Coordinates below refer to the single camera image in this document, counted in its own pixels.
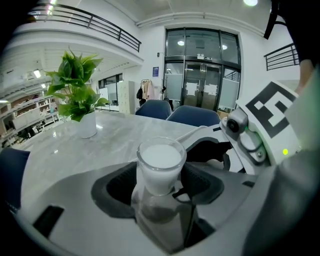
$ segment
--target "railing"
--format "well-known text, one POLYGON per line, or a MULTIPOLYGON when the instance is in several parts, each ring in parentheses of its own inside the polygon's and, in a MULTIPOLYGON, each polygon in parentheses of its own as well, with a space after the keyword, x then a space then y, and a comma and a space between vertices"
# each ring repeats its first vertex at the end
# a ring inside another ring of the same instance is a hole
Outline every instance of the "railing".
POLYGON ((298 53, 293 43, 274 50, 264 57, 267 71, 299 65, 298 53))
POLYGON ((39 3, 30 12, 35 17, 33 22, 62 22, 98 31, 136 51, 140 51, 141 42, 130 33, 112 22, 95 14, 63 4, 39 3))
POLYGON ((237 81, 237 72, 233 71, 230 74, 225 75, 224 78, 232 80, 232 81, 237 81))

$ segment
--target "white liquid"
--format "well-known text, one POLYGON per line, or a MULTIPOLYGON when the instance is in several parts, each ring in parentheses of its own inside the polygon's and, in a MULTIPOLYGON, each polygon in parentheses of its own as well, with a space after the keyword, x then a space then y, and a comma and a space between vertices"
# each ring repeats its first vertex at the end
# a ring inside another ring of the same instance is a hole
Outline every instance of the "white liquid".
POLYGON ((170 168, 180 163, 182 157, 178 150, 170 145, 152 145, 141 154, 143 160, 156 168, 170 168))

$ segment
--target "table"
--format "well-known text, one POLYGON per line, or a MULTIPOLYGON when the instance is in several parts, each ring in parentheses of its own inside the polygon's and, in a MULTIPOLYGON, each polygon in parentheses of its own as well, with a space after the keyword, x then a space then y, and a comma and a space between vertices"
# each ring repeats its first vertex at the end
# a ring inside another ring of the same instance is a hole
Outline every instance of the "table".
POLYGON ((30 206, 57 181, 78 173, 130 162, 139 144, 154 137, 177 139, 196 127, 119 112, 96 111, 97 134, 82 139, 75 121, 61 124, 26 142, 21 207, 30 206))

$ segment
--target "glass door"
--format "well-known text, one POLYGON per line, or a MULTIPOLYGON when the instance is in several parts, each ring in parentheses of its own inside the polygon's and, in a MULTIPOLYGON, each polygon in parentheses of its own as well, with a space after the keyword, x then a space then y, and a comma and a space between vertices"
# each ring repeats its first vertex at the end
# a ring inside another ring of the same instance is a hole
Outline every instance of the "glass door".
POLYGON ((217 109, 221 68, 199 62, 186 62, 182 105, 208 110, 217 109))

